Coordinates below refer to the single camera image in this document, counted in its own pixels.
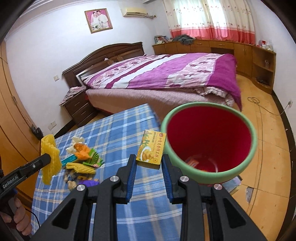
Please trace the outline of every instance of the pink bed skirt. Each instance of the pink bed skirt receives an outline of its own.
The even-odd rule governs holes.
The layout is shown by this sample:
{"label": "pink bed skirt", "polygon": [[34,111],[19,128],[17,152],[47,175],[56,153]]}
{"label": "pink bed skirt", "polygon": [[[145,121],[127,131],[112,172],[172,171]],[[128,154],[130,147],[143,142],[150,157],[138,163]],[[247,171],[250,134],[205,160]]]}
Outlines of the pink bed skirt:
{"label": "pink bed skirt", "polygon": [[95,108],[110,113],[118,113],[148,103],[156,112],[160,121],[175,107],[190,102],[214,102],[230,107],[234,105],[233,99],[226,100],[214,94],[202,96],[182,91],[89,89],[86,91],[86,94]]}

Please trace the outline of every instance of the purple floral bedspread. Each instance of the purple floral bedspread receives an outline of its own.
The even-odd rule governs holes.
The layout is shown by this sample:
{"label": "purple floral bedspread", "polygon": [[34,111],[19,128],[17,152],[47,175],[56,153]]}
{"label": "purple floral bedspread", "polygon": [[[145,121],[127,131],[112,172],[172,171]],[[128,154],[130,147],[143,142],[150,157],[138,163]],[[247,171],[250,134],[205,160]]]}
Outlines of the purple floral bedspread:
{"label": "purple floral bedspread", "polygon": [[88,76],[93,89],[195,90],[197,93],[230,94],[242,108],[236,82],[236,59],[231,54],[188,53],[140,56],[115,63]]}

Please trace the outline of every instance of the human hand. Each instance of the human hand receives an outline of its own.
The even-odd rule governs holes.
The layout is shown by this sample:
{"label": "human hand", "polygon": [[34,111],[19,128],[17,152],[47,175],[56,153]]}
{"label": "human hand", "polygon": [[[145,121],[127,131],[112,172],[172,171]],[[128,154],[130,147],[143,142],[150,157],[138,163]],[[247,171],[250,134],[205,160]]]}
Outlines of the human hand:
{"label": "human hand", "polygon": [[[17,197],[15,197],[15,206],[17,207],[17,210],[13,220],[17,224],[16,228],[18,231],[22,232],[22,235],[27,236],[32,232],[30,218],[26,215],[26,210]],[[0,215],[5,223],[11,223],[12,219],[9,215],[2,212],[0,212]]]}

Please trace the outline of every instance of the wooden cabinet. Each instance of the wooden cabinet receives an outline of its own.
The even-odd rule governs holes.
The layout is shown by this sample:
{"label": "wooden cabinet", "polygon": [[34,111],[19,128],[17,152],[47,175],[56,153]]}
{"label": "wooden cabinet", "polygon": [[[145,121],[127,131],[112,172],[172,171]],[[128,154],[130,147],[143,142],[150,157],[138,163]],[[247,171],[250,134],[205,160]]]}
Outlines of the wooden cabinet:
{"label": "wooden cabinet", "polygon": [[155,55],[166,54],[164,44],[153,45]]}
{"label": "wooden cabinet", "polygon": [[262,49],[252,49],[252,82],[259,89],[271,94],[274,86],[276,54]]}
{"label": "wooden cabinet", "polygon": [[243,43],[217,40],[194,40],[182,45],[170,42],[153,45],[155,54],[218,53],[233,54],[237,59],[237,72],[246,75],[263,91],[271,93],[274,84],[276,53]]}
{"label": "wooden cabinet", "polygon": [[234,56],[237,59],[237,71],[245,71],[245,52],[243,44],[234,44]]}
{"label": "wooden cabinet", "polygon": [[253,67],[253,47],[249,45],[244,46],[245,49],[245,74],[252,76],[252,67]]}
{"label": "wooden cabinet", "polygon": [[191,53],[190,45],[183,45],[180,42],[176,42],[178,53]]}
{"label": "wooden cabinet", "polygon": [[[6,58],[5,42],[0,46],[0,156],[4,174],[39,156],[40,141],[14,88]],[[37,173],[17,186],[18,196],[28,208],[32,205]]]}
{"label": "wooden cabinet", "polygon": [[211,53],[211,48],[191,46],[191,53]]}
{"label": "wooden cabinet", "polygon": [[234,49],[234,43],[227,42],[227,41],[210,41],[210,47],[223,48],[223,49]]}
{"label": "wooden cabinet", "polygon": [[78,127],[84,126],[97,115],[96,109],[86,100],[85,90],[67,100],[63,106]]}
{"label": "wooden cabinet", "polygon": [[165,53],[166,54],[178,54],[177,43],[166,43],[165,46]]}
{"label": "wooden cabinet", "polygon": [[252,46],[235,43],[234,56],[237,59],[237,71],[252,76]]}

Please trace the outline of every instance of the pink floral curtain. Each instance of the pink floral curtain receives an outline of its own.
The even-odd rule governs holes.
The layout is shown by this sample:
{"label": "pink floral curtain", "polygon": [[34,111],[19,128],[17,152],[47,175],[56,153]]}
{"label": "pink floral curtain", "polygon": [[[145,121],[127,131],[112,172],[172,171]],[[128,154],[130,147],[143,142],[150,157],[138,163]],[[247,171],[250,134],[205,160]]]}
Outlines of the pink floral curtain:
{"label": "pink floral curtain", "polygon": [[231,40],[255,44],[254,24],[245,0],[163,0],[172,37]]}

